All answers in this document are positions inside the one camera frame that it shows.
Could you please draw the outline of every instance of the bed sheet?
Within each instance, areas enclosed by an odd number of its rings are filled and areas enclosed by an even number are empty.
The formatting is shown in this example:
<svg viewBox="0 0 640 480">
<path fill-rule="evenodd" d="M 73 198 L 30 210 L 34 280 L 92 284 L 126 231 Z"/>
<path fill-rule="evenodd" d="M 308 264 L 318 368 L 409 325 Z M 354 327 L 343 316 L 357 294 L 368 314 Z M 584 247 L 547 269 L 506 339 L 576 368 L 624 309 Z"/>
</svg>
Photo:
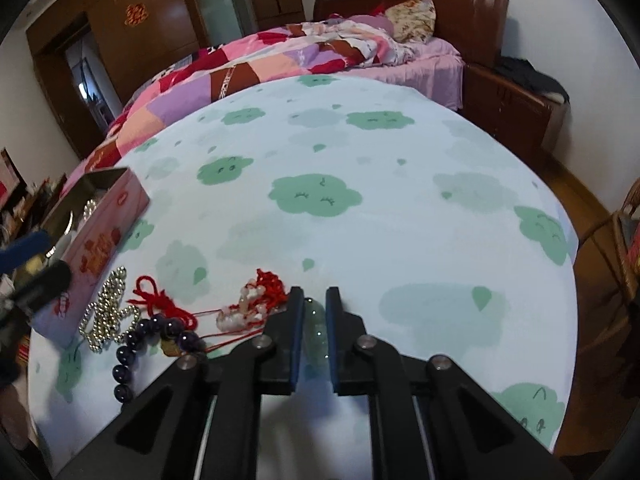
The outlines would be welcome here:
<svg viewBox="0 0 640 480">
<path fill-rule="evenodd" d="M 449 110 L 462 108 L 462 75 L 465 62 L 455 54 L 425 54 L 400 66 L 353 68 L 344 75 L 367 77 L 407 86 Z"/>
<path fill-rule="evenodd" d="M 339 286 L 369 333 L 451 355 L 552 447 L 575 361 L 575 232 L 546 185 L 464 118 L 366 78 L 286 78 L 207 105 L 118 165 L 151 197 L 105 269 L 127 269 L 126 300 L 142 274 L 190 312 L 236 303 L 257 267 L 318 308 Z M 257 478 L 369 480 L 366 399 L 332 394 L 326 335 L 306 322 L 296 393 L 263 399 Z M 115 347 L 32 336 L 30 410 L 54 471 L 120 411 Z M 135 393 L 173 362 L 143 352 Z"/>
</svg>

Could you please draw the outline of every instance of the doorway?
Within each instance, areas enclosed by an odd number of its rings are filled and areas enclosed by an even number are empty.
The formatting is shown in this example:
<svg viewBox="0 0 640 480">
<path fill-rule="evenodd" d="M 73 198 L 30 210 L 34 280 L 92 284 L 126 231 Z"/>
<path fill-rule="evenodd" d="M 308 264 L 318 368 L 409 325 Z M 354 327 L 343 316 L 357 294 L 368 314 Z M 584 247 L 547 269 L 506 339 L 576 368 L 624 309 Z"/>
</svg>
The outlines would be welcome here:
<svg viewBox="0 0 640 480">
<path fill-rule="evenodd" d="M 106 135 L 109 125 L 122 113 L 122 103 L 100 59 L 91 31 L 65 50 L 74 88 L 91 112 L 100 131 Z"/>
</svg>

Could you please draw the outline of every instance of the wooden wardrobe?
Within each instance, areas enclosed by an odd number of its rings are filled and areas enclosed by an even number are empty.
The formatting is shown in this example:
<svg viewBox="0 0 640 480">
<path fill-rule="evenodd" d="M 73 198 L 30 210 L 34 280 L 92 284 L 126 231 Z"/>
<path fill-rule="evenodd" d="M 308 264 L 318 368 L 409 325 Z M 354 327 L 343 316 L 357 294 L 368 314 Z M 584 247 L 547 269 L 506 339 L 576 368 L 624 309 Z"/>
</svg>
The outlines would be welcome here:
<svg viewBox="0 0 640 480">
<path fill-rule="evenodd" d="M 302 0 L 249 0 L 257 30 L 304 20 Z M 210 46 L 197 0 L 56 0 L 27 29 L 42 91 L 78 156 L 104 140 L 75 88 L 65 49 L 88 31 L 124 105 L 140 85 Z"/>
</svg>

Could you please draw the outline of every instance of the pink quilt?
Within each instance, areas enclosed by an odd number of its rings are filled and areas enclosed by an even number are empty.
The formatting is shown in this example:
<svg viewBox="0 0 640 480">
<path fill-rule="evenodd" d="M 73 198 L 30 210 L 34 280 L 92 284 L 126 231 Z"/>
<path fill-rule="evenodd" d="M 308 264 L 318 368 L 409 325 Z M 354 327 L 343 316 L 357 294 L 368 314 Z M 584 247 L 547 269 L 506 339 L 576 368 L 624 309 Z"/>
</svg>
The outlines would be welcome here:
<svg viewBox="0 0 640 480">
<path fill-rule="evenodd" d="M 329 74 L 415 57 L 407 45 L 363 23 L 299 23 L 251 34 L 154 81 L 118 117 L 105 141 L 71 173 L 63 194 L 84 173 L 116 164 L 181 118 L 259 83 Z"/>
</svg>

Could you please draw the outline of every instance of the red string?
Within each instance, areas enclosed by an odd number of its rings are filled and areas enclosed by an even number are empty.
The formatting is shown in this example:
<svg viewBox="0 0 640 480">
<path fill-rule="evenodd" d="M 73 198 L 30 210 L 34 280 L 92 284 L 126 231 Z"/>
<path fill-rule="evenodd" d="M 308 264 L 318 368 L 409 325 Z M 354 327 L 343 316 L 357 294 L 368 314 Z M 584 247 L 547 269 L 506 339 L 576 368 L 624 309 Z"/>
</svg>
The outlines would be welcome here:
<svg viewBox="0 0 640 480">
<path fill-rule="evenodd" d="M 144 281 L 151 283 L 153 292 L 142 290 L 142 282 Z M 195 330 L 198 327 L 198 320 L 191 312 L 175 306 L 174 301 L 167 296 L 164 290 L 158 292 L 156 281 L 151 276 L 140 276 L 136 280 L 136 288 L 133 289 L 133 293 L 140 296 L 142 300 L 128 300 L 127 303 L 145 305 L 149 317 L 155 314 L 154 309 L 156 309 L 167 318 L 177 317 L 181 319 L 187 330 Z"/>
<path fill-rule="evenodd" d="M 237 341 L 242 341 L 242 339 L 246 339 L 248 337 L 251 337 L 252 335 L 258 335 L 260 332 L 262 332 L 262 329 L 254 330 L 253 332 L 249 332 L 248 334 L 241 335 L 240 337 L 236 337 L 235 339 L 231 339 L 230 341 L 225 341 L 223 343 L 218 343 L 217 345 L 207 346 L 205 348 L 205 352 L 206 353 L 213 352 L 214 350 L 217 350 L 218 348 L 222 348 L 223 346 L 230 345 L 231 343 L 235 343 Z"/>
<path fill-rule="evenodd" d="M 284 292 L 284 284 L 278 275 L 273 272 L 262 269 L 256 269 L 255 272 L 258 275 L 258 278 L 255 280 L 255 286 L 263 286 L 264 294 L 259 298 L 251 300 L 249 302 L 249 309 L 253 308 L 256 304 L 261 303 L 265 306 L 267 313 L 270 314 L 271 310 L 287 301 L 287 295 Z M 238 304 L 229 305 L 229 310 L 237 310 L 238 308 Z"/>
<path fill-rule="evenodd" d="M 254 300 L 251 300 L 249 303 L 249 309 L 254 309 L 257 304 L 261 304 L 267 311 L 267 316 L 271 313 L 271 311 L 281 304 L 287 301 L 287 295 L 284 291 L 284 284 L 280 280 L 277 274 L 273 272 L 269 272 L 257 269 L 257 279 L 255 280 L 255 287 L 263 286 L 264 293 Z M 149 282 L 151 287 L 153 288 L 153 292 L 147 292 L 142 290 L 142 283 Z M 141 300 L 128 300 L 127 303 L 134 305 L 144 305 L 146 306 L 146 312 L 149 317 L 152 317 L 155 314 L 155 311 L 160 311 L 164 314 L 165 317 L 177 317 L 182 320 L 184 323 L 184 327 L 187 330 L 195 330 L 198 326 L 198 320 L 196 316 L 202 316 L 204 314 L 211 314 L 214 312 L 221 312 L 221 308 L 215 308 L 212 310 L 204 310 L 202 312 L 195 312 L 192 314 L 191 312 L 187 312 L 179 307 L 177 307 L 174 301 L 167 296 L 164 290 L 158 292 L 158 286 L 156 285 L 156 281 L 151 276 L 140 276 L 136 280 L 136 288 L 133 290 L 134 294 L 137 294 Z M 229 310 L 237 310 L 239 306 L 237 304 L 233 304 L 229 306 Z M 218 332 L 215 334 L 207 334 L 202 336 L 205 337 L 215 337 L 215 336 L 227 336 L 227 335 L 235 335 L 242 334 L 245 330 L 260 327 L 258 330 L 253 330 L 252 332 L 248 332 L 240 335 L 239 337 L 233 338 L 229 341 L 225 341 L 222 343 L 215 344 L 213 346 L 209 346 L 206 348 L 205 352 L 211 352 L 217 350 L 218 348 L 222 348 L 223 346 L 242 341 L 242 339 L 246 339 L 248 337 L 258 335 L 262 332 L 262 327 L 266 319 L 262 319 L 260 321 L 248 322 L 247 326 L 241 330 L 233 330 L 229 332 Z"/>
</svg>

